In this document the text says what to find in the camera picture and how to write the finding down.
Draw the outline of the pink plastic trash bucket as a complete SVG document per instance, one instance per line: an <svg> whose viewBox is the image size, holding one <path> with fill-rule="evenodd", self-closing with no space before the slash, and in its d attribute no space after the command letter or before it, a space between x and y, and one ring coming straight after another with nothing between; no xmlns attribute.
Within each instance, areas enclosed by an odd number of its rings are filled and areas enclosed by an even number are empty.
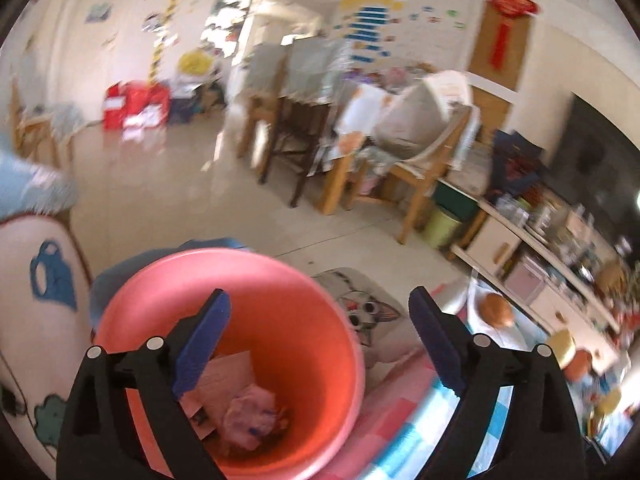
<svg viewBox="0 0 640 480"><path fill-rule="evenodd" d="M309 276L244 250L179 252L126 281L94 341L107 352L137 349L198 312L217 288L231 302L217 353L250 352L257 385L288 408L291 426L266 452L216 461L231 479L309 479L347 440L364 391L358 338L343 310Z"/></svg>

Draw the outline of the brown round bread bun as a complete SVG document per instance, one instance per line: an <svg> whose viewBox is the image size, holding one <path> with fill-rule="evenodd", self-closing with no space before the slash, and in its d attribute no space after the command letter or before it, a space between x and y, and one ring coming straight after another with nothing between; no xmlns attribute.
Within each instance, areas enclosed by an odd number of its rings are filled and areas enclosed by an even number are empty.
<svg viewBox="0 0 640 480"><path fill-rule="evenodd" d="M493 328L508 328L514 325L514 312L511 304L503 296L490 292L477 308L480 318Z"/></svg>

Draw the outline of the cat print stool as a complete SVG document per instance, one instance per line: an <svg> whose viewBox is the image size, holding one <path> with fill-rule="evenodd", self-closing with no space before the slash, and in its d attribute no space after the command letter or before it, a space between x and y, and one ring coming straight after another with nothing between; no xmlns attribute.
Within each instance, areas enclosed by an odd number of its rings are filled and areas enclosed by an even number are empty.
<svg viewBox="0 0 640 480"><path fill-rule="evenodd" d="M398 362L422 348L406 309L361 272L335 268L312 278L345 312L360 341L367 368Z"/></svg>

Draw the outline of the blue white checkered tablecloth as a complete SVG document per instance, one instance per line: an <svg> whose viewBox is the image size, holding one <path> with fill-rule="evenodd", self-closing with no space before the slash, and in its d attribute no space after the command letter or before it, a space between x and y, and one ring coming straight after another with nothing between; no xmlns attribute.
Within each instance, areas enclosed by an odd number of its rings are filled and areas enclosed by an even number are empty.
<svg viewBox="0 0 640 480"><path fill-rule="evenodd" d="M503 348L530 350L546 333L518 309L514 325L493 328L478 315L478 305L497 292L477 278L459 278L430 294L446 313L456 314L472 334L483 333ZM469 476L488 468L502 434L512 388L500 389L487 434ZM413 479L444 433L459 402L442 385L424 348L402 360L367 368L367 392L347 441L334 459L311 479ZM597 442L613 455L631 430L620 408L604 421Z"/></svg>

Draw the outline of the cream tv cabinet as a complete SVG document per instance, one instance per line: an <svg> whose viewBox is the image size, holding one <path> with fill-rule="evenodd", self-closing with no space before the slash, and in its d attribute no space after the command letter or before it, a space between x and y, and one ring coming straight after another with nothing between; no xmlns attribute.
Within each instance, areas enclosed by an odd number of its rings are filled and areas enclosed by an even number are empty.
<svg viewBox="0 0 640 480"><path fill-rule="evenodd" d="M579 348L592 355L602 374L620 359L613 338L620 323L596 293L559 259L541 232L528 224L529 211L511 196L495 205L467 192L477 206L468 227L450 245L449 255L503 292L538 326L551 334L568 330Z"/></svg>

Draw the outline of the small yellow pear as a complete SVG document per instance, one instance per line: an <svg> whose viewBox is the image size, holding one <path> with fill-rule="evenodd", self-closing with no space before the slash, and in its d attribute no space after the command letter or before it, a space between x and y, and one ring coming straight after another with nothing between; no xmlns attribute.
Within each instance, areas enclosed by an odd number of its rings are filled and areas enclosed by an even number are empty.
<svg viewBox="0 0 640 480"><path fill-rule="evenodd" d="M567 368L576 353L576 342L568 328L563 328L551 334L546 345L551 348L561 370Z"/></svg>

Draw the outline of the green waste bin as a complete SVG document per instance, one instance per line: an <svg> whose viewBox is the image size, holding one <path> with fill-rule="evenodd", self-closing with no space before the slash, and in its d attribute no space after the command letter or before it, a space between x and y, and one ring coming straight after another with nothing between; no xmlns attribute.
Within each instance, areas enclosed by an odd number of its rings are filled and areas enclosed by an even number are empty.
<svg viewBox="0 0 640 480"><path fill-rule="evenodd" d="M454 214L436 206L424 226L422 240L431 248L442 248L450 243L460 226L461 221Z"/></svg>

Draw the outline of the red orange apple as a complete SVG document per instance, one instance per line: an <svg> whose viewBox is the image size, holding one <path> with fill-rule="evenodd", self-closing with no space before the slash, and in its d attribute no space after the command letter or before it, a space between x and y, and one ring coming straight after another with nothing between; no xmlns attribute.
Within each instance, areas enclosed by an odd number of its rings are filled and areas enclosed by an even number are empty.
<svg viewBox="0 0 640 480"><path fill-rule="evenodd" d="M568 382L580 382L592 369L592 354L588 349L580 348L574 358L563 368L565 379Z"/></svg>

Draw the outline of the wooden chair with cushion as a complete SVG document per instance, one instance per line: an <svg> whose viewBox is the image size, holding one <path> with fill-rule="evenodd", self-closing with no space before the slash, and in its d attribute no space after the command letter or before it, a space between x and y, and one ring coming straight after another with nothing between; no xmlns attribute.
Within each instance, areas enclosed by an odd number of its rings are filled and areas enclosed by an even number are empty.
<svg viewBox="0 0 640 480"><path fill-rule="evenodd" d="M441 70L392 93L352 82L333 126L331 165L318 209L333 214L357 202L397 204L396 186L411 190L398 234L405 244L436 180L458 169L474 143L480 109L468 76Z"/></svg>

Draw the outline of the black television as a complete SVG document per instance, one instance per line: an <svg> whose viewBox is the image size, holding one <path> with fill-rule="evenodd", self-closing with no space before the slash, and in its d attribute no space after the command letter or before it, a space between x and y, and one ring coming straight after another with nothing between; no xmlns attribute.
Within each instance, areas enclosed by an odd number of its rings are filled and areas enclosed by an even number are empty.
<svg viewBox="0 0 640 480"><path fill-rule="evenodd" d="M593 215L610 244L626 238L639 259L639 149L580 96L573 96L562 136L544 170L544 184Z"/></svg>

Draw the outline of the dark wooden chair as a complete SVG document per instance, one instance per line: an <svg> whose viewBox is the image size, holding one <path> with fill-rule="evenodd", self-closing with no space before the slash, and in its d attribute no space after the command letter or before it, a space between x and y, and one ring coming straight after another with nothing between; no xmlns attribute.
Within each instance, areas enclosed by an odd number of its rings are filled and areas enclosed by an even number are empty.
<svg viewBox="0 0 640 480"><path fill-rule="evenodd" d="M263 122L268 132L258 182L267 182L276 159L291 164L297 171L292 208L298 205L331 135L350 62L348 40L320 36L297 39L287 46L258 44L250 55L242 91L245 119L236 156L245 156Z"/></svg>

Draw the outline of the red gift boxes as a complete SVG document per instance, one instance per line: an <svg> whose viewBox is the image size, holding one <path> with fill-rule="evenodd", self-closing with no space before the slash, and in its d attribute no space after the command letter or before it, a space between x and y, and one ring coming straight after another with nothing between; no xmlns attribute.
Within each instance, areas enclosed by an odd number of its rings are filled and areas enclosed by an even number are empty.
<svg viewBox="0 0 640 480"><path fill-rule="evenodd" d="M169 104L167 84L148 84L145 81L113 84L106 90L103 100L103 129L160 127L168 121Z"/></svg>

